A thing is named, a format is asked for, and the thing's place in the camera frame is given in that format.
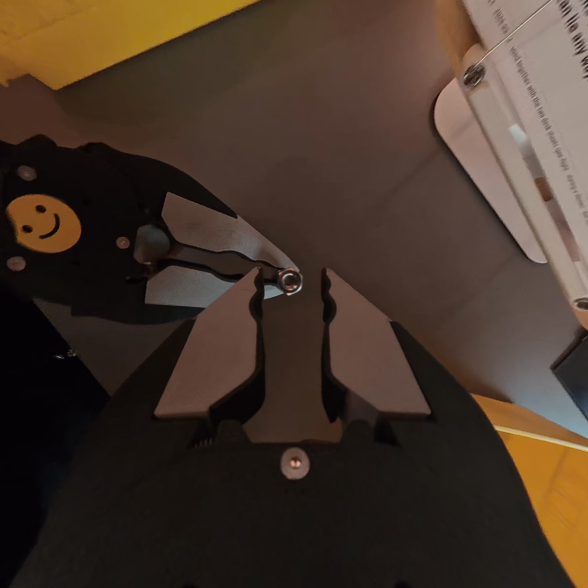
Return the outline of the printed instruction sheet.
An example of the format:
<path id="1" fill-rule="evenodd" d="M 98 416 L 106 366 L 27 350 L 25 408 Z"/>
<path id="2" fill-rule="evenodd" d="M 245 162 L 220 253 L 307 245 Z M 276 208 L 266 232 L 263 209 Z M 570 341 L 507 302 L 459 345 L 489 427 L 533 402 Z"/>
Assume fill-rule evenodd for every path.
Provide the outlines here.
<path id="1" fill-rule="evenodd" d="M 587 239 L 587 1 L 464 1 L 577 240 Z"/>

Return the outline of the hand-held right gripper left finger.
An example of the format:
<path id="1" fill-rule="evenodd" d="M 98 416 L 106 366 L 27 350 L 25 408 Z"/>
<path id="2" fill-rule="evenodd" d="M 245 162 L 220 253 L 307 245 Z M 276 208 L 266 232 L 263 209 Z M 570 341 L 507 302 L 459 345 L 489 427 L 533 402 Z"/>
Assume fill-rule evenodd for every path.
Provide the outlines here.
<path id="1" fill-rule="evenodd" d="M 265 399 L 261 268 L 254 268 L 196 318 L 153 415 L 246 423 Z"/>

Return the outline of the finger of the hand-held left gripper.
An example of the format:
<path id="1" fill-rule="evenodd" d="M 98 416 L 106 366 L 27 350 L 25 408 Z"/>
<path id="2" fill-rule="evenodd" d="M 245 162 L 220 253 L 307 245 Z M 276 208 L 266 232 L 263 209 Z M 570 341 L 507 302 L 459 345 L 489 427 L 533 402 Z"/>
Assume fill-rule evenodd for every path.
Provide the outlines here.
<path id="1" fill-rule="evenodd" d="M 264 276 L 300 269 L 243 218 L 233 217 L 168 192 L 160 220 L 140 226 L 135 260 L 155 267 L 180 262 L 220 276 L 243 276 L 261 268 Z"/>
<path id="2" fill-rule="evenodd" d="M 282 269 L 261 262 L 245 262 L 243 269 L 214 269 L 202 263 L 163 259 L 147 278 L 145 304 L 204 308 L 254 269 L 261 270 L 270 290 L 279 291 L 276 283 Z"/>

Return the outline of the white stand base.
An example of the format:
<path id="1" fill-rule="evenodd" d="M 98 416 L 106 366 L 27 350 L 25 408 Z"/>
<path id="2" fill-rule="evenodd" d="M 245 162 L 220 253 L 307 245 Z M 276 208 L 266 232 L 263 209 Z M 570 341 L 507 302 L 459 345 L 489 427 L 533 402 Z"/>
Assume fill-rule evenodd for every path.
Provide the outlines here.
<path id="1" fill-rule="evenodd" d="M 452 79 L 437 96 L 433 124 L 522 252 L 534 263 L 547 263 L 457 79 Z"/>

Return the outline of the wooden sign board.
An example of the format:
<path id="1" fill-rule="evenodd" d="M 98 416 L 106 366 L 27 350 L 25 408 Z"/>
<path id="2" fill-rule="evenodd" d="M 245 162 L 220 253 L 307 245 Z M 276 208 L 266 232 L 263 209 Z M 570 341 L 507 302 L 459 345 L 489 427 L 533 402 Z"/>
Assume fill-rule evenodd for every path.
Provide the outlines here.
<path id="1" fill-rule="evenodd" d="M 579 324 L 587 328 L 587 239 L 577 240 L 554 197 L 502 78 L 464 1 L 435 1 L 439 37 L 462 92 Z"/>

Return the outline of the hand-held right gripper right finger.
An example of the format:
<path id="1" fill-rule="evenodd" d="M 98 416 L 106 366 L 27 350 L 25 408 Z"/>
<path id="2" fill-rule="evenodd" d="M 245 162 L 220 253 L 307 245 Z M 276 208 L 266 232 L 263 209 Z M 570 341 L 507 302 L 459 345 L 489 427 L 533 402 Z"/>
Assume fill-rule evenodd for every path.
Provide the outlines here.
<path id="1" fill-rule="evenodd" d="M 333 270 L 321 275 L 321 397 L 330 423 L 432 415 L 392 321 Z"/>

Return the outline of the silver hex nut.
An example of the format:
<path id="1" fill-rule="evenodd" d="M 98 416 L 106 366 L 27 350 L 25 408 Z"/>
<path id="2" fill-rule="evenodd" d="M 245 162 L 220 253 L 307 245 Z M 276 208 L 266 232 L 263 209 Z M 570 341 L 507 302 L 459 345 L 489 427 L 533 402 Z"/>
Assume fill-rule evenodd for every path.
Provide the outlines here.
<path id="1" fill-rule="evenodd" d="M 276 286 L 285 295 L 291 296 L 301 291 L 303 277 L 293 268 L 282 269 L 277 273 Z"/>

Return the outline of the yellow plastic box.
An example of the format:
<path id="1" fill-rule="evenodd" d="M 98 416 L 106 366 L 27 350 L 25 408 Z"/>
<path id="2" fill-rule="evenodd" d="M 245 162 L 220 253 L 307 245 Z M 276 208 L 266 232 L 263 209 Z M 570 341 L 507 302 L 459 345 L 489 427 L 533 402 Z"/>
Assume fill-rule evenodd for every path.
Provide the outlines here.
<path id="1" fill-rule="evenodd" d="M 1 84 L 59 90 L 256 1 L 1 1 Z"/>
<path id="2" fill-rule="evenodd" d="M 525 484 L 576 587 L 587 587 L 587 438 L 522 406 L 473 394 Z"/>

